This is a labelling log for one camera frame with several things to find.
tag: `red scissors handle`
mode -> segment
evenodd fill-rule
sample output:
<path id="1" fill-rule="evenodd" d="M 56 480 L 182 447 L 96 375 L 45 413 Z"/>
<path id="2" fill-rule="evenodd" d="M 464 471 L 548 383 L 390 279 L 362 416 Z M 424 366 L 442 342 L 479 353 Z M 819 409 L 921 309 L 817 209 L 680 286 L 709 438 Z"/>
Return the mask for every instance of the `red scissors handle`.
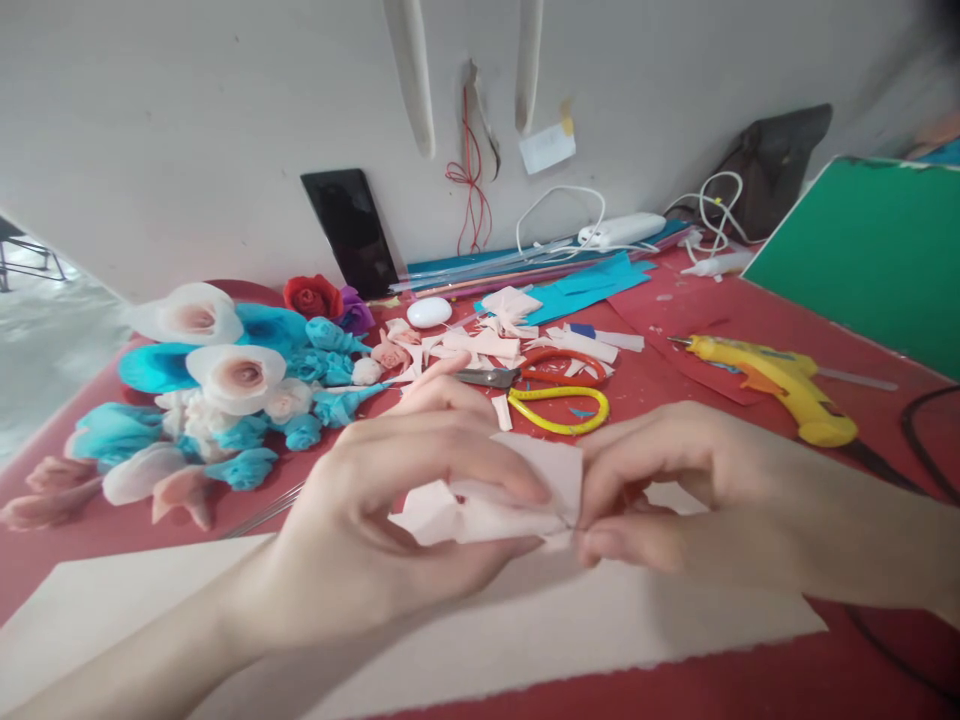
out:
<path id="1" fill-rule="evenodd" d="M 580 362 L 586 363 L 596 370 L 597 377 L 593 378 L 589 375 L 586 377 L 567 377 L 563 373 L 544 372 L 534 369 L 534 366 L 539 365 L 544 360 L 549 360 L 551 358 L 568 358 L 571 360 L 579 360 Z M 589 355 L 578 353 L 574 350 L 563 350 L 561 348 L 543 348 L 542 350 L 537 350 L 527 355 L 527 359 L 520 363 L 517 366 L 517 369 L 522 371 L 520 373 L 520 377 L 524 378 L 525 380 L 540 380 L 542 382 L 556 383 L 557 385 L 596 387 L 607 379 L 607 372 L 603 369 L 603 365 L 601 365 L 598 360 L 590 357 Z"/>

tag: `red table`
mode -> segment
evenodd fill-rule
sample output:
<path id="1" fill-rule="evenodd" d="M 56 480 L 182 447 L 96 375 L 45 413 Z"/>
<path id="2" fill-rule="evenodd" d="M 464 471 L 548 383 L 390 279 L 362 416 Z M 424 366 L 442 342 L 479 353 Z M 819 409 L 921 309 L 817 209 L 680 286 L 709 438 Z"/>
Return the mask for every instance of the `red table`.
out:
<path id="1" fill-rule="evenodd" d="M 901 472 L 935 493 L 899 431 L 899 413 L 914 397 L 947 384 L 928 370 L 900 359 L 826 320 L 745 282 L 688 279 L 675 270 L 685 259 L 674 255 L 652 271 L 653 281 L 622 293 L 615 303 L 644 334 L 689 332 L 691 323 L 738 339 L 809 354 L 823 366 L 892 380 L 897 392 L 864 388 L 827 378 L 818 383 L 858 423 L 862 438 Z M 458 316 L 468 312 L 458 307 Z M 400 315 L 399 309 L 384 317 Z M 636 332 L 608 303 L 577 313 L 567 321 L 590 323 L 613 332 Z M 622 351 L 616 374 L 604 388 L 611 401 L 611 422 L 647 412 L 663 403 L 692 399 L 794 437 L 796 427 L 771 398 L 748 407 L 737 405 L 681 375 L 669 357 L 648 347 L 643 353 Z M 371 402 L 370 415 L 396 402 L 390 390 Z M 0 474 L 0 504 L 25 494 L 22 479 L 46 454 L 59 452 L 73 424 L 90 408 L 122 401 L 115 363 L 71 400 Z M 582 401 L 584 409 L 590 402 Z M 538 411 L 569 423 L 569 401 L 539 403 Z M 515 430 L 537 437 L 545 431 L 514 413 Z M 921 412 L 918 430 L 948 475 L 960 477 L 960 397 L 937 401 Z M 214 531 L 205 534 L 185 515 L 150 525 L 146 502 L 115 508 L 98 498 L 79 522 L 32 533 L 0 532 L 0 622 L 6 621 L 58 562 L 148 550 L 215 539 L 302 479 L 329 447 L 307 453 L 284 453 L 267 483 L 253 493 L 219 492 L 212 501 Z M 260 531 L 275 530 L 281 519 Z M 750 652 L 730 652 L 654 670 L 546 683 L 483 702 L 463 702 L 401 717 L 433 718 L 634 718 L 689 717 L 954 717 L 946 703 L 896 670 L 855 631 L 842 608 L 814 601 L 830 626 L 829 633 L 801 637 Z M 943 687 L 960 690 L 960 633 L 924 613 L 864 611 L 875 632 L 896 652 Z"/>

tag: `hand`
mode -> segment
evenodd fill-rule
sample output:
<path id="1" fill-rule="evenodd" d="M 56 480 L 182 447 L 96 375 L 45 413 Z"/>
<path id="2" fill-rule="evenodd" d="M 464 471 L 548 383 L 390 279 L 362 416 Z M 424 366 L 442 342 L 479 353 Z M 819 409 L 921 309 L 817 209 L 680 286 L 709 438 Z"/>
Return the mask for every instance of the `hand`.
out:
<path id="1" fill-rule="evenodd" d="M 887 485 L 697 403 L 667 405 L 581 442 L 580 559 L 880 607 L 960 626 L 960 510 Z M 713 512 L 645 503 L 625 488 L 676 480 Z"/>
<path id="2" fill-rule="evenodd" d="M 237 576 L 234 626 L 244 641 L 271 652 L 352 637 L 474 593 L 539 546 L 521 538 L 422 548 L 387 519 L 395 498 L 438 478 L 548 501 L 526 461 L 490 440 L 496 431 L 489 401 L 449 377 L 349 426 L 314 466 L 279 536 Z"/>

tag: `floor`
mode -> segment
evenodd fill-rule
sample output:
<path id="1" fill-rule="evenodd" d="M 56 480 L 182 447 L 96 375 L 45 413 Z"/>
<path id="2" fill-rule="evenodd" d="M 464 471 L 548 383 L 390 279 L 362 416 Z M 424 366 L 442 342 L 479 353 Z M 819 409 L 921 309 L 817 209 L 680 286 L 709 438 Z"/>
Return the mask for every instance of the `floor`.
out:
<path id="1" fill-rule="evenodd" d="M 10 262 L 35 264 L 7 248 Z M 116 354 L 130 331 L 123 306 L 63 262 L 67 282 L 10 273 L 0 293 L 0 467 Z"/>

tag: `white wall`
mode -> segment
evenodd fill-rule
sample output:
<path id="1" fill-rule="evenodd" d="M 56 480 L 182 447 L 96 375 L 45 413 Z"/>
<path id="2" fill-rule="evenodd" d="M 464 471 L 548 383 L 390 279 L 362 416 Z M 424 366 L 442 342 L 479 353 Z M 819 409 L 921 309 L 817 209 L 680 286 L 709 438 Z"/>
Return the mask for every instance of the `white wall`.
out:
<path id="1" fill-rule="evenodd" d="M 601 190 L 613 214 L 662 209 L 755 118 L 834 103 L 811 172 L 901 143 L 960 105 L 957 69 L 913 50 L 935 44 L 917 42 L 918 12 L 911 0 L 548 0 L 534 129 L 572 97 L 578 154 L 529 178 L 515 0 L 424 0 L 432 161 L 376 0 L 4 0 L 0 214 L 131 300 L 204 278 L 281 285 L 339 275 L 299 175 L 361 167 L 405 261 L 450 255 L 465 193 L 443 173 L 472 56 L 503 150 L 487 188 L 503 247 L 558 182 Z M 587 212 L 555 197 L 531 234 L 573 231 Z"/>

